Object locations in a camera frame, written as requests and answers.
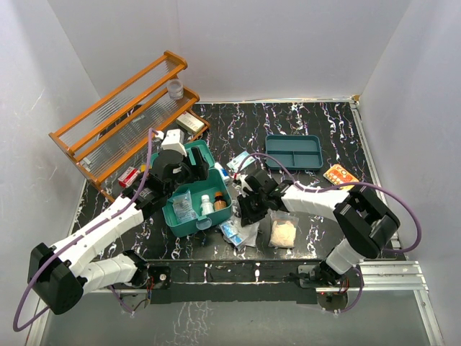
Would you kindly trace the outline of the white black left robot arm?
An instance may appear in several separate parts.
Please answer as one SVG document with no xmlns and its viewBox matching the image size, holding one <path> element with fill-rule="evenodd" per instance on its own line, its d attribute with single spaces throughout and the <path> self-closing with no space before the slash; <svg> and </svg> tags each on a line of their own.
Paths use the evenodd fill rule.
<svg viewBox="0 0 461 346">
<path fill-rule="evenodd" d="M 123 283 L 134 288 L 148 281 L 147 262 L 133 250 L 102 261 L 95 257 L 125 232 L 162 209 L 178 187 L 206 180 L 214 159 L 206 146 L 185 154 L 168 149 L 155 154 L 144 174 L 76 233 L 31 252 L 28 283 L 56 314 L 64 314 L 94 290 Z"/>
</svg>

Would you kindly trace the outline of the clear bag of gauze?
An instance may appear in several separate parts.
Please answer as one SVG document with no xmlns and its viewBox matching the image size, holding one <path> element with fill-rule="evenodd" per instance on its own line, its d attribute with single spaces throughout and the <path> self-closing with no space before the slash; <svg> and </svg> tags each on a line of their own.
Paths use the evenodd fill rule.
<svg viewBox="0 0 461 346">
<path fill-rule="evenodd" d="M 223 234 L 223 238 L 236 249 L 256 246 L 259 222 L 242 226 L 240 218 L 231 216 L 227 221 L 219 225 L 219 229 Z"/>
</svg>

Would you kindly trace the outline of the brown medicine bottle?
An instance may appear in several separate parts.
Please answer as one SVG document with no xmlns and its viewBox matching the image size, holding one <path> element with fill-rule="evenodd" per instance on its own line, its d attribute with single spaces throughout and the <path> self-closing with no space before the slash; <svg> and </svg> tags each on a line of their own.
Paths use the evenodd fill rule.
<svg viewBox="0 0 461 346">
<path fill-rule="evenodd" d="M 223 210 L 228 206 L 222 192 L 215 193 L 215 200 L 213 206 L 215 211 Z"/>
</svg>

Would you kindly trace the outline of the white plastic bottle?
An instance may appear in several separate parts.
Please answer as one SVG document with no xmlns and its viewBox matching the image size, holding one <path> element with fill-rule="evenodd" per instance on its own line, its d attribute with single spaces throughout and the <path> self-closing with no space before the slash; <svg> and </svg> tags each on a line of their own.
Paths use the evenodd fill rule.
<svg viewBox="0 0 461 346">
<path fill-rule="evenodd" d="M 209 195 L 202 195 L 201 196 L 201 215 L 206 216 L 214 212 L 213 203 L 210 201 Z"/>
</svg>

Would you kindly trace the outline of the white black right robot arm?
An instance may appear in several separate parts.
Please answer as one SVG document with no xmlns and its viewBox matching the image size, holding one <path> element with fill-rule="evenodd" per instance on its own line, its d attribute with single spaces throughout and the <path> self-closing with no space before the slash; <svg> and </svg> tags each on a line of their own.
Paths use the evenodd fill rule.
<svg viewBox="0 0 461 346">
<path fill-rule="evenodd" d="M 277 182 L 262 169 L 234 182 L 242 188 L 238 204 L 244 226 L 260 221 L 270 210 L 309 213 L 339 225 L 344 239 L 319 265 L 293 275 L 299 280 L 339 285 L 361 261 L 379 257 L 400 227 L 396 214 L 364 185 L 346 191 L 307 191 L 288 179 Z"/>
</svg>

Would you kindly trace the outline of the blue cotton swab bag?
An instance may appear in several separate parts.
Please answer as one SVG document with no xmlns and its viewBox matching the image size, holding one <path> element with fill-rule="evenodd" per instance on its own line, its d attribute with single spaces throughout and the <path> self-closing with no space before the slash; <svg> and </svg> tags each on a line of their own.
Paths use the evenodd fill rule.
<svg viewBox="0 0 461 346">
<path fill-rule="evenodd" d="M 197 214 L 192 205 L 192 196 L 189 190 L 171 198 L 174 214 L 179 223 L 186 223 L 196 219 Z"/>
</svg>

